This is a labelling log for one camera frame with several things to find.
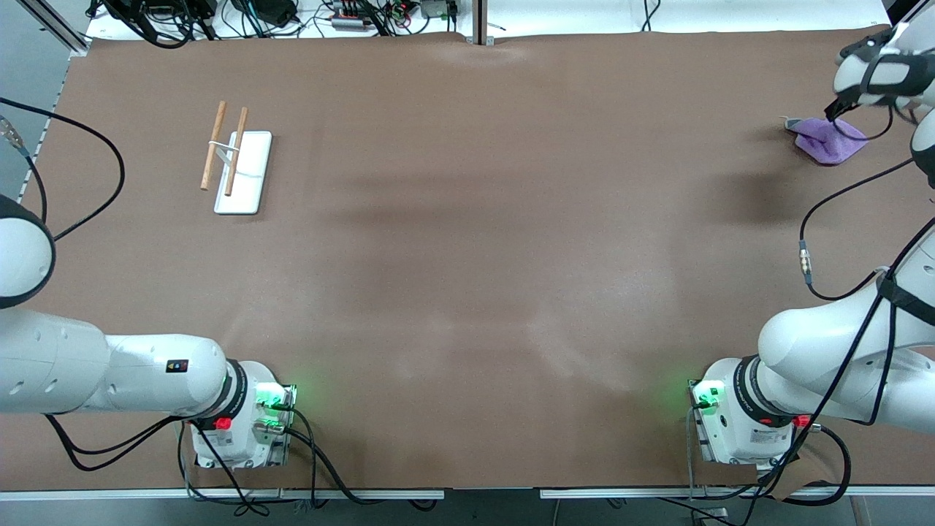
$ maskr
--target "wooden handle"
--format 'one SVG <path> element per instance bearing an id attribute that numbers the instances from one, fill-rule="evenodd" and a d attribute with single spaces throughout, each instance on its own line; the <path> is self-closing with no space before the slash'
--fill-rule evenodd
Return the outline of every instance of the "wooden handle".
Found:
<path id="1" fill-rule="evenodd" d="M 243 129 L 247 127 L 247 109 L 240 109 L 240 121 L 237 123 L 237 138 L 234 139 L 234 154 L 231 155 L 231 166 L 227 170 L 227 186 L 224 195 L 230 197 L 234 191 L 234 176 L 237 175 L 237 159 L 240 157 L 240 143 L 243 141 Z"/>
<path id="2" fill-rule="evenodd" d="M 218 105 L 218 114 L 214 117 L 214 127 L 211 128 L 211 140 L 217 141 L 221 136 L 221 124 L 224 122 L 224 114 L 227 112 L 227 102 L 221 101 Z M 201 189 L 208 190 L 211 183 L 211 168 L 214 167 L 214 151 L 217 145 L 213 142 L 208 144 L 208 159 L 205 160 L 205 173 L 201 174 Z"/>

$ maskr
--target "black strap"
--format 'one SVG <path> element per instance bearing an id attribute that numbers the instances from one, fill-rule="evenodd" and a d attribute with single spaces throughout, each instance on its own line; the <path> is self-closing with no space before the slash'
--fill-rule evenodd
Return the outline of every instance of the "black strap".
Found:
<path id="1" fill-rule="evenodd" d="M 920 300 L 912 292 L 896 285 L 896 282 L 889 276 L 884 276 L 877 283 L 877 294 L 929 325 L 935 325 L 935 307 Z"/>

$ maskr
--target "folded cloth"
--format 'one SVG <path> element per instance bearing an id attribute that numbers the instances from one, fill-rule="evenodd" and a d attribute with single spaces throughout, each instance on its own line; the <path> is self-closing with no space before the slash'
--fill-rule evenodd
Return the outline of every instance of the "folded cloth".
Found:
<path id="1" fill-rule="evenodd" d="M 786 119 L 785 129 L 797 134 L 796 146 L 814 160 L 839 165 L 867 144 L 867 136 L 841 119 L 837 124 L 841 131 L 824 119 Z"/>

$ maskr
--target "metal post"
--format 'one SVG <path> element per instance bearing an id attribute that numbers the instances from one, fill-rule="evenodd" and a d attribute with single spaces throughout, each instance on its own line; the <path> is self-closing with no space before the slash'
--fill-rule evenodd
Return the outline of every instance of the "metal post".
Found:
<path id="1" fill-rule="evenodd" d="M 471 44 L 493 46 L 494 38 L 487 35 L 487 0 L 472 0 L 473 34 Z"/>
<path id="2" fill-rule="evenodd" d="M 49 5 L 46 0 L 16 0 L 20 3 L 23 9 L 33 15 L 42 27 L 46 28 L 49 33 L 56 38 L 59 42 L 69 48 L 74 53 L 79 55 L 84 55 L 88 52 L 88 43 L 84 40 L 74 28 L 68 25 L 68 22 L 62 18 L 62 15 L 58 14 L 52 6 Z"/>

